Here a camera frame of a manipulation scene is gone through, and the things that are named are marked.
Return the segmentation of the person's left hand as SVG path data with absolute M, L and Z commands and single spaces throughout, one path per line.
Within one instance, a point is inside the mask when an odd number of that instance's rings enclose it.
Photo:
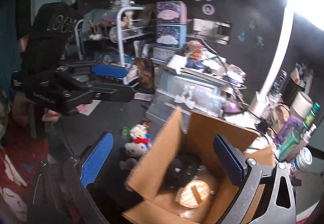
M 43 122 L 56 123 L 61 115 L 53 110 L 48 110 L 42 117 Z

